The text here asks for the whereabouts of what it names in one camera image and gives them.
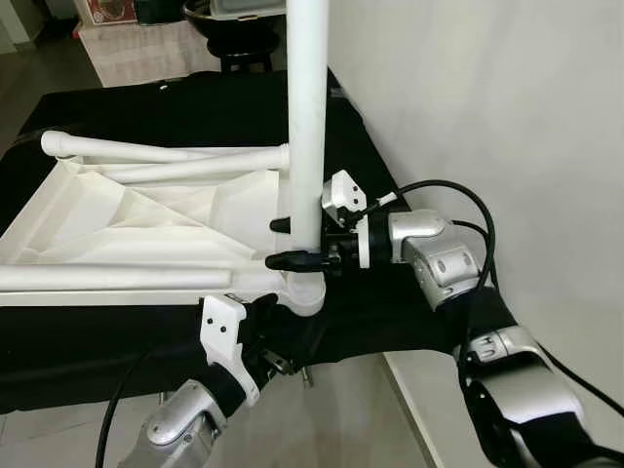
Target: robotic arm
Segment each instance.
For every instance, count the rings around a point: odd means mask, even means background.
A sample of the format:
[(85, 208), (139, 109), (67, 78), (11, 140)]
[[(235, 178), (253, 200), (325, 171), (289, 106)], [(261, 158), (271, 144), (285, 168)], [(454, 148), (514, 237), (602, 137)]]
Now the robotic arm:
[[(376, 207), (396, 198), (383, 197)], [(332, 276), (380, 263), (411, 265), (427, 302), (454, 343), (464, 400), (492, 464), (624, 466), (624, 455), (592, 442), (578, 399), (554, 373), (547, 353), (517, 324), (497, 289), (486, 281), (451, 221), (433, 210), (362, 211), (366, 194), (345, 171), (326, 183), (322, 204), (334, 222), (325, 230), (323, 251), (278, 253), (267, 257), (266, 265)], [(272, 228), (288, 232), (288, 220), (276, 220)], [(253, 405), (277, 372), (293, 373), (305, 364), (295, 364), (268, 345), (272, 316), (281, 307), (276, 304), (274, 294), (251, 304), (233, 296), (205, 299), (200, 339), (209, 364), (221, 367), (228, 384), (221, 384), (215, 397), (210, 390), (215, 382), (187, 381), (145, 423), (135, 449), (120, 466), (204, 466), (226, 427), (226, 415), (243, 401)], [(414, 343), (414, 349), (423, 347)]]

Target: white pole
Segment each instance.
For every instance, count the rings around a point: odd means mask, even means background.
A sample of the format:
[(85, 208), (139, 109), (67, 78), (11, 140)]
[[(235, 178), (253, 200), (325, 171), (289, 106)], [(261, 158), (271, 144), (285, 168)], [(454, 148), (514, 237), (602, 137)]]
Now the white pole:
[(104, 290), (222, 290), (229, 270), (132, 265), (0, 265), (0, 292)]
[(283, 144), (247, 154), (232, 154), (183, 163), (151, 164), (136, 169), (103, 171), (102, 175), (119, 183), (140, 183), (209, 174), (279, 170), (287, 169), (288, 166), (288, 146)]
[(289, 146), (293, 249), (321, 246), (329, 0), (288, 0)]
[(175, 163), (219, 156), (218, 153), (186, 149), (163, 148), (146, 144), (124, 143), (108, 139), (73, 136), (50, 130), (41, 135), (41, 147), (49, 156), (60, 159), (73, 156), (129, 159), (146, 163)]

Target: black cloth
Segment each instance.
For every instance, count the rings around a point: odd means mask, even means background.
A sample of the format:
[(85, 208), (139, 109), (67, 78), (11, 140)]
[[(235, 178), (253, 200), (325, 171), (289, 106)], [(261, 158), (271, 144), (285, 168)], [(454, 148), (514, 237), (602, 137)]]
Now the black cloth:
[[(396, 188), (363, 121), (330, 77), (326, 178), (345, 169), (373, 197)], [(42, 97), (20, 144), (0, 161), (0, 233), (55, 160), (42, 129), (161, 146), (254, 146), (288, 141), (287, 75), (199, 73), (141, 86)], [(3, 307), (0, 412), (106, 400), (137, 354), (159, 351), (137, 370), (126, 395), (210, 379), (199, 344), (198, 306)], [(401, 349), (450, 353), (456, 344), (426, 303), (407, 265), (328, 278), (323, 310), (312, 318), (276, 312), (277, 351), (299, 366)]]

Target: white bracket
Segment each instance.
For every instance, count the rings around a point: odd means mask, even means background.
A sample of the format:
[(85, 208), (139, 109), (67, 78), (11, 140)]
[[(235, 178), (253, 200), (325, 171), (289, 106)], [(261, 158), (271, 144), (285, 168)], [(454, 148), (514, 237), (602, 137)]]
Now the white bracket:
[(243, 364), (243, 344), (238, 341), (241, 321), (247, 318), (245, 306), (227, 295), (204, 298), (200, 341), (208, 364), (219, 364), (232, 374), (245, 390), (247, 404), (252, 407), (260, 396), (254, 379)]
[[(331, 180), (323, 186), (321, 205), (331, 219), (339, 226), (344, 227), (344, 219), (339, 209), (344, 208), (349, 213), (358, 212), (367, 207), (367, 194), (351, 178), (351, 175), (342, 170), (331, 176)], [(358, 257), (360, 268), (371, 267), (371, 247), (369, 246), (369, 217), (366, 215), (355, 225), (358, 236)]]

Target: tiled floor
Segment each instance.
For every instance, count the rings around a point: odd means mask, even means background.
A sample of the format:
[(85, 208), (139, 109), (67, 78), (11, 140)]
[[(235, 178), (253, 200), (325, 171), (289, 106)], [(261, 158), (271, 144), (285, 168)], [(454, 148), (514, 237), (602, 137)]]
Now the tiled floor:
[[(312, 368), (315, 385), (280, 377), (253, 409), (240, 409), (217, 441), (208, 468), (422, 468), (422, 455), (381, 358), (367, 356)], [(132, 448), (157, 398), (121, 402), (107, 466)], [(0, 436), (0, 466), (91, 466), (104, 404), (15, 412)]]
[(34, 51), (0, 55), (0, 158), (42, 95), (99, 87), (78, 39), (50, 40)]

